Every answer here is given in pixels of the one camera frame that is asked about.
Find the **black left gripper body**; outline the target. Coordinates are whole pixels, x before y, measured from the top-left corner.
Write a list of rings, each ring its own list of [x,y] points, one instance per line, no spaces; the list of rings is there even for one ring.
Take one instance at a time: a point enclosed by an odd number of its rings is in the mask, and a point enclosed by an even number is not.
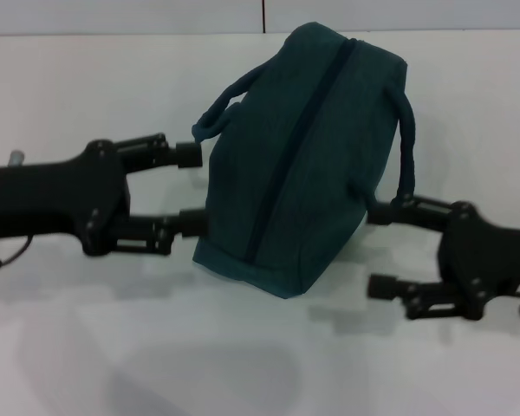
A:
[[[126,171],[110,140],[63,162],[0,167],[0,238],[69,234],[85,254],[104,256],[114,249],[112,218],[128,209]]]

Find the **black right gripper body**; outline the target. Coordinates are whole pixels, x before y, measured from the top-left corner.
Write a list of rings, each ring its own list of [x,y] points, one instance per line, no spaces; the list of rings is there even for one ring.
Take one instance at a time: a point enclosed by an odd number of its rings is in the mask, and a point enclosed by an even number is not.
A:
[[[438,263],[442,279],[459,296],[459,315],[467,320],[480,320],[496,297],[520,298],[520,229],[488,222],[472,204],[451,205]]]

